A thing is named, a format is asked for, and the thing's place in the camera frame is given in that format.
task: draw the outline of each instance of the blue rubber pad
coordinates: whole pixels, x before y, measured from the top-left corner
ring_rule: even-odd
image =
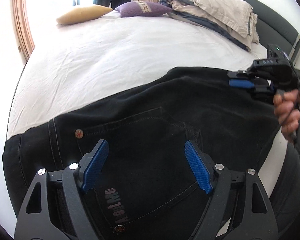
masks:
[[[210,183],[210,173],[190,141],[185,144],[185,155],[200,189],[203,189],[206,194],[210,193],[213,189]]]
[[[246,88],[246,89],[254,88],[254,84],[249,80],[230,79],[229,85],[231,87],[236,87],[236,88]]]
[[[93,149],[92,152],[93,151],[96,151],[96,153],[92,157],[83,175],[81,190],[85,193],[94,187],[96,179],[100,174],[103,165],[105,164],[109,154],[108,142],[104,140],[100,147],[98,149]]]

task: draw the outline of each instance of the purple pillow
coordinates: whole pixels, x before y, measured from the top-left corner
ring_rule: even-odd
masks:
[[[120,17],[134,16],[160,16],[172,12],[172,9],[155,2],[133,1],[118,6],[116,11],[120,12]]]

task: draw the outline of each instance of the yellow pillow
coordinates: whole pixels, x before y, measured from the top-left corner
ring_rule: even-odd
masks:
[[[57,23],[70,25],[75,23],[83,23],[98,19],[99,17],[111,12],[113,9],[102,5],[93,4],[90,6],[75,6],[71,11],[61,15],[56,19]]]

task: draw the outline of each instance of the mattress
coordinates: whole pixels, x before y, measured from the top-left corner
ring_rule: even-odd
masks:
[[[12,103],[8,139],[53,117],[152,82],[176,66],[231,71],[266,58],[204,27],[169,17],[120,18],[116,11],[71,26],[55,26],[32,53]],[[259,176],[270,196],[287,142],[279,132]]]

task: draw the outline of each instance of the folded blanket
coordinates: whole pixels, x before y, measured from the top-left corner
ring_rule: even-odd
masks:
[[[250,51],[259,43],[257,15],[243,0],[160,0],[174,11],[169,16],[215,30],[239,47]]]

